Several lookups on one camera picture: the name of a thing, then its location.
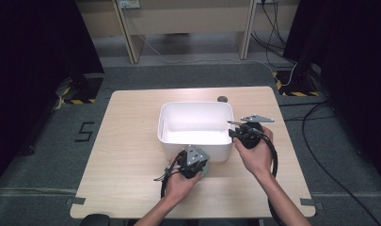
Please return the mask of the black curtain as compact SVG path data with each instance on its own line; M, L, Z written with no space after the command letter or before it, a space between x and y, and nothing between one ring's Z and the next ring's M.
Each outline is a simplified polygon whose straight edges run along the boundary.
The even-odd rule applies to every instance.
M284 56L321 68L330 99L381 176L381 0L300 0Z
M62 80L103 66L76 0L0 0L0 178L29 145Z

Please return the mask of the person's right hand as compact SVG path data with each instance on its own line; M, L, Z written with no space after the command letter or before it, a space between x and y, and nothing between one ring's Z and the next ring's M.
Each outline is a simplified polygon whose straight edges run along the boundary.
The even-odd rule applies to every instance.
M264 140L261 140L253 149L247 149L238 138L235 138L233 142L246 169L259 183L273 177L271 173L271 150Z

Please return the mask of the person's left hand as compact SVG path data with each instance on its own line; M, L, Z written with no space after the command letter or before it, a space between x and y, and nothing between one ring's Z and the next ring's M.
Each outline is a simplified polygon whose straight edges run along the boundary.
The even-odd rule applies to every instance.
M174 169L167 181L166 195L163 197L164 203L167 206L175 207L190 194L200 179L200 172L188 179L178 169Z

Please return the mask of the white power strip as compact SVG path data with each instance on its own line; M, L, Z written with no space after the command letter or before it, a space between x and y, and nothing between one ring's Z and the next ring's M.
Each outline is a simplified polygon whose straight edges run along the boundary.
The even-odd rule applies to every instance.
M118 3L123 9L140 8L139 0L118 0Z

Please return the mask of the black stand base striped tape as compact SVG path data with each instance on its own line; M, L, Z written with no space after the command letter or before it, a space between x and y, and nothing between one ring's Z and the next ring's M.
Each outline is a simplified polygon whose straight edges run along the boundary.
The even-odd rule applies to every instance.
M291 71L273 72L278 93L282 96L318 96L318 90L307 76L298 78Z
M65 79L56 91L58 105L94 104L103 82L102 77L83 77L81 81Z

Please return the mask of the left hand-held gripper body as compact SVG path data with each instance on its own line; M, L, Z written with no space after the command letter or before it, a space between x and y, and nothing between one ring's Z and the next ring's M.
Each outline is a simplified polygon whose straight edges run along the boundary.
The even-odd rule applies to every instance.
M181 151L181 157L178 160L180 173L187 179L194 178L199 172L201 173L200 160L198 148L189 145Z

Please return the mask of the white plastic bin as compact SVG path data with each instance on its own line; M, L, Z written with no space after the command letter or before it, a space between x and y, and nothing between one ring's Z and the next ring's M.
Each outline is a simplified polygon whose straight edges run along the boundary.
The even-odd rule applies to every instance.
M207 153L212 162L225 162L232 149L230 121L234 116L227 103L170 102L161 107L157 137L166 159L192 145Z

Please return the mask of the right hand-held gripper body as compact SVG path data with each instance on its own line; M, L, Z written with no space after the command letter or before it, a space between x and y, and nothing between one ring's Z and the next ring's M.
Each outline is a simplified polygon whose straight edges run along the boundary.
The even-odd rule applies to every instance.
M262 131L262 122L274 122L273 119L259 115L242 117L241 121L229 121L234 125L235 130L242 137L238 138L247 149L255 148L261 140L267 140L267 136Z

